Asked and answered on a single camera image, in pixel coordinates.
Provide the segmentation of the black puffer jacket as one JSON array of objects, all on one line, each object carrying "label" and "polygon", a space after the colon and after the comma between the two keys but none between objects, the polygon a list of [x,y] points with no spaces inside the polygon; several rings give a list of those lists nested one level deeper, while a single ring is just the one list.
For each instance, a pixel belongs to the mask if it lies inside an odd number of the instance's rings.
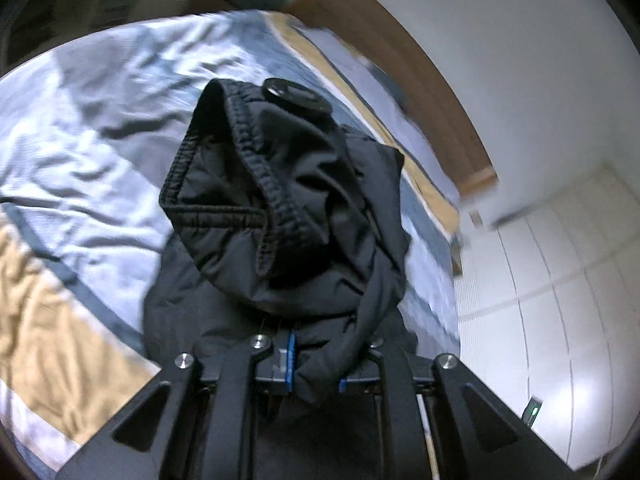
[{"label": "black puffer jacket", "polygon": [[209,81],[160,190],[171,231],[143,303],[149,358],[291,333],[294,393],[318,402],[372,339],[415,352],[402,166],[300,84]]}]

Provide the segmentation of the wooden headboard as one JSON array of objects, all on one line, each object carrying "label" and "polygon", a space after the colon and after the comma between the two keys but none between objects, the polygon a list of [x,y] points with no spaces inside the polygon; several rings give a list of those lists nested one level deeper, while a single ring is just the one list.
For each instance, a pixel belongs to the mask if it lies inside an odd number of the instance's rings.
[{"label": "wooden headboard", "polygon": [[422,129],[461,196],[498,184],[498,174],[471,119],[436,65],[378,0],[292,0],[286,12],[327,28],[399,84],[407,115]]}]

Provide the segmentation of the striped blue white yellow duvet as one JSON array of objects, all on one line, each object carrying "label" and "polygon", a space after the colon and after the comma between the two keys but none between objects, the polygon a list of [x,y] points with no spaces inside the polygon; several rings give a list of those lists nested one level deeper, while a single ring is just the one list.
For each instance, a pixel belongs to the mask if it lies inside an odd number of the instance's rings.
[{"label": "striped blue white yellow duvet", "polygon": [[1,81],[1,427],[51,479],[156,373],[142,304],[170,230],[158,193],[213,78],[296,81],[341,124],[405,157],[411,238],[400,310],[420,356],[458,353],[450,254],[459,194],[390,77],[346,41],[282,13],[118,26]]}]

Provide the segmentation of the white wardrobe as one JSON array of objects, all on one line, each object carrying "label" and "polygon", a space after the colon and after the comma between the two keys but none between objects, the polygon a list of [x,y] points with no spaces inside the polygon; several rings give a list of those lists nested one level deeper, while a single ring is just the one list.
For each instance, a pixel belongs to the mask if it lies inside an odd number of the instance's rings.
[{"label": "white wardrobe", "polygon": [[461,249],[463,362],[573,468],[639,413],[639,201],[602,168]]}]

